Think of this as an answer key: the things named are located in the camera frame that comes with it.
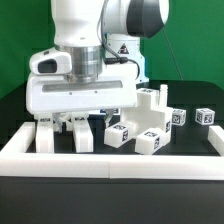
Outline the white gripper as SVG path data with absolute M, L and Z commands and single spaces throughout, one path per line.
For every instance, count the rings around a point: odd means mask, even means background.
M 59 112 L 107 109 L 105 126 L 114 116 L 115 108 L 136 104 L 135 76 L 105 73 L 95 82 L 68 82 L 64 76 L 31 75 L 27 83 L 26 107 L 31 114 L 53 113 L 58 130 L 63 122 Z

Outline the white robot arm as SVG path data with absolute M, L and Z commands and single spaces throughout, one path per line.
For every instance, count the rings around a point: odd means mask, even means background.
M 26 108 L 35 118 L 136 105 L 137 66 L 109 46 L 113 37 L 157 34 L 169 0 L 51 0 L 54 46 L 29 62 Z

